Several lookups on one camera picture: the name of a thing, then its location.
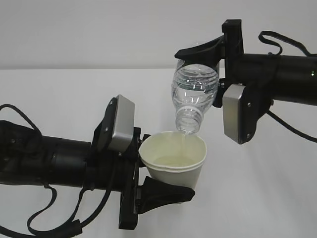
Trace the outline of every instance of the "metal plate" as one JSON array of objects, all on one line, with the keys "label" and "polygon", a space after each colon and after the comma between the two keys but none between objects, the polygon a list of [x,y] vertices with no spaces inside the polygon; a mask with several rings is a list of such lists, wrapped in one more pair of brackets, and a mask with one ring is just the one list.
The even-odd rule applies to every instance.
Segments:
[{"label": "metal plate", "polygon": [[135,105],[122,95],[118,95],[116,98],[118,101],[114,129],[108,148],[123,153],[132,141]]},{"label": "metal plate", "polygon": [[232,84],[222,98],[224,134],[238,144],[243,144],[241,98],[244,88],[244,85]]}]

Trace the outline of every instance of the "bottle neck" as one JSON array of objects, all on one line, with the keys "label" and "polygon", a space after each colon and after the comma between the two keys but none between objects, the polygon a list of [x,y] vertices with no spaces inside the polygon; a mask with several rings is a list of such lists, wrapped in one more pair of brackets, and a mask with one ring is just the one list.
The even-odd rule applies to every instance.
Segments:
[{"label": "bottle neck", "polygon": [[199,131],[204,115],[197,108],[183,106],[176,112],[176,128],[185,134],[195,134]]}]

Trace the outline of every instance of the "cup rim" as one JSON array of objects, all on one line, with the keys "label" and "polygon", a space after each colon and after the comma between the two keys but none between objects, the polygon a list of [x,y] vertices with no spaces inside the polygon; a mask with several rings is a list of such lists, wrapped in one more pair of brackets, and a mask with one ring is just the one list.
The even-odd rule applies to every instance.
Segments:
[{"label": "cup rim", "polygon": [[[158,132],[156,134],[153,134],[151,136],[155,136],[155,135],[159,135],[159,134],[165,134],[165,133],[181,133],[181,132],[180,131],[163,131],[163,132]],[[144,163],[145,166],[149,166],[151,169],[156,170],[156,171],[164,171],[164,172],[170,172],[170,173],[182,173],[182,172],[187,172],[187,171],[194,170],[194,169],[200,167],[204,163],[204,161],[206,159],[206,156],[207,156],[207,144],[200,136],[198,136],[196,134],[192,134],[191,136],[196,136],[197,138],[199,138],[204,143],[205,154],[204,154],[204,157],[203,157],[203,159],[201,161],[199,161],[199,162],[197,162],[195,164],[192,164],[192,165],[189,165],[189,166],[183,166],[183,167],[172,167],[172,166],[151,164],[151,163],[145,161],[142,158],[142,155],[140,153],[140,150],[141,150],[141,148],[143,146],[143,143],[145,143],[146,140],[144,142],[142,142],[142,144],[141,144],[141,146],[139,148],[139,155],[140,155],[141,161]]]}]

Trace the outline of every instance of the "water in cup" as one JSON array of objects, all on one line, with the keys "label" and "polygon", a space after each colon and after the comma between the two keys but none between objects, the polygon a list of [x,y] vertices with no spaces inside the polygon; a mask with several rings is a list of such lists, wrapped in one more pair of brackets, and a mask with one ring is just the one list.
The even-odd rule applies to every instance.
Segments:
[{"label": "water in cup", "polygon": [[179,155],[167,155],[157,158],[153,161],[156,165],[163,165],[163,166],[169,166],[169,167],[185,167],[190,166],[192,164],[195,164],[196,162],[190,158],[188,158],[185,154],[185,148],[186,148],[186,138],[188,135],[183,134],[182,140],[181,140],[181,153]]},{"label": "water in cup", "polygon": [[162,156],[153,161],[153,164],[164,165],[170,167],[184,167],[194,164],[195,161],[183,155],[180,156]]}]

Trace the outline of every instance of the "white surface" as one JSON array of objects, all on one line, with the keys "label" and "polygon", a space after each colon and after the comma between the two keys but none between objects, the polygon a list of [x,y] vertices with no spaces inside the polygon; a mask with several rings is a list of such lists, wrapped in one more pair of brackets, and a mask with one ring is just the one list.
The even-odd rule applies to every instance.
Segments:
[{"label": "white surface", "polygon": [[[121,93],[136,103],[135,125],[143,133],[174,130],[170,98],[173,70],[2,70],[0,102],[22,109],[44,135],[90,141],[109,100]],[[275,103],[282,118],[317,136],[317,108]],[[22,122],[10,110],[1,119]],[[223,134],[222,110],[211,108],[199,135],[208,156],[190,203],[168,205],[139,216],[135,231],[117,229],[119,193],[113,193],[82,238],[315,238],[317,146],[264,116],[256,136],[237,145]],[[50,229],[74,209],[79,189],[58,187],[56,204],[34,221]],[[42,187],[1,186],[0,224],[27,232],[26,220],[46,206]],[[79,209],[85,219],[102,191],[88,192]]]},{"label": "white surface", "polygon": [[233,18],[248,53],[278,50],[258,40],[262,30],[315,53],[316,9],[316,0],[0,0],[0,68],[175,67],[177,50],[220,36]]}]

